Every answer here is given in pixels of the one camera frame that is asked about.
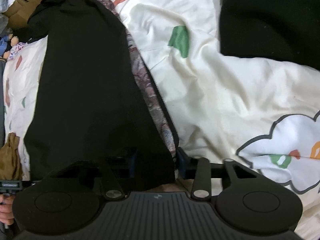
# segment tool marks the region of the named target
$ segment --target metal screw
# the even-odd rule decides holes
[[[113,190],[107,191],[106,195],[109,198],[117,198],[117,197],[120,197],[122,193],[119,190],[113,189]]]
[[[209,192],[203,189],[196,190],[193,195],[198,198],[205,198],[209,196]]]

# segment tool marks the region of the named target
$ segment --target green leaf print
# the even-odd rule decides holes
[[[172,30],[168,46],[178,49],[182,58],[188,57],[189,33],[187,27],[183,25],[175,26]]]
[[[271,159],[271,162],[277,165],[281,169],[287,169],[292,158],[289,155],[281,155],[281,154],[270,154],[269,157]]]
[[[26,97],[24,97],[24,98],[22,99],[21,104],[22,104],[23,108],[26,108]]]

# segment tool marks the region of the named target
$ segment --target brown fabric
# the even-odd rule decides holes
[[[21,180],[22,167],[18,154],[20,137],[9,133],[8,140],[0,150],[0,179]]]
[[[147,190],[149,192],[178,192],[184,191],[190,193],[181,183],[176,180],[176,183],[173,184],[164,184],[159,187]]]

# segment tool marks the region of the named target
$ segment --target blue cloth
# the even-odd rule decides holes
[[[9,40],[9,36],[5,36],[0,40],[0,56],[3,56],[3,54],[5,53]]]

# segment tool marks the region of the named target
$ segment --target finger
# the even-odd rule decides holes
[[[10,226],[14,223],[14,219],[0,219],[0,222]]]
[[[11,195],[9,197],[0,195],[0,203],[5,203],[5,204],[12,204],[15,196]]]
[[[0,212],[11,213],[12,212],[12,204],[0,205]]]

